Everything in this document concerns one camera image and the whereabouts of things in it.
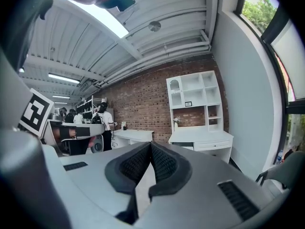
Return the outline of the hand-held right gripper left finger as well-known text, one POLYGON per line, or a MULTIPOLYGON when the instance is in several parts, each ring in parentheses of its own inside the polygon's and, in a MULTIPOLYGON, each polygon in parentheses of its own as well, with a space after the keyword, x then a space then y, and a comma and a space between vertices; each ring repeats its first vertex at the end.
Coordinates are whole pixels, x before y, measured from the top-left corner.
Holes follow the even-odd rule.
POLYGON ((104 170, 114 190, 130 196, 127 208, 115 216, 130 225, 139 218, 135 189, 150 165, 150 159, 151 143, 138 143, 136 148, 111 160, 104 170))

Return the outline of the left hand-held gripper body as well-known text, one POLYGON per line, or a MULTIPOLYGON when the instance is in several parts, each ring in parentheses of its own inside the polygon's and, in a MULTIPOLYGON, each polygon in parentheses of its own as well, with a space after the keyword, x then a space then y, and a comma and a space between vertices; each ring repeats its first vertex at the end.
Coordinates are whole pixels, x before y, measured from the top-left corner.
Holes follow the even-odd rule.
POLYGON ((31 99, 28 101, 27 107, 19 121, 19 125, 37 136, 43 145, 49 145, 55 149, 57 153, 85 153, 87 150, 73 144, 73 139, 66 139, 57 143, 54 139, 53 127, 75 127, 77 131, 76 140, 86 139, 95 136, 94 146, 91 151, 93 153, 102 152, 104 150, 104 140, 102 134, 105 127, 102 124, 76 124, 64 122, 62 111, 54 107, 54 102, 38 93, 34 89, 30 89, 32 93, 31 99))

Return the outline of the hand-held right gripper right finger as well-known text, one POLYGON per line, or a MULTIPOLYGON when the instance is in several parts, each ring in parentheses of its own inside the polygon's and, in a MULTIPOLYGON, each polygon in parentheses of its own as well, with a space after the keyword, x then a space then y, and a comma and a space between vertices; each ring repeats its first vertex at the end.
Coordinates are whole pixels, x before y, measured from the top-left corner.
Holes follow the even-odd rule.
POLYGON ((151 142, 151 165, 156 184, 149 188, 149 198, 173 195, 191 178, 190 162, 179 153, 156 142, 151 142))

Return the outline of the person's left hand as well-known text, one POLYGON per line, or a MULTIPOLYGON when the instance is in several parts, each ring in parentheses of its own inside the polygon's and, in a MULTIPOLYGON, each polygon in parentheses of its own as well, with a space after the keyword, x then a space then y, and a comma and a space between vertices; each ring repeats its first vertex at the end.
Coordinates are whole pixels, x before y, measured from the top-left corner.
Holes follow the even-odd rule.
POLYGON ((95 136, 86 138, 86 139, 81 139, 81 140, 76 140, 77 137, 77 131, 75 127, 53 127, 52 128, 52 133, 54 136, 54 139, 57 143, 66 140, 66 139, 73 139, 73 144, 80 146, 82 149, 88 149, 94 146, 94 141, 96 139, 95 136))

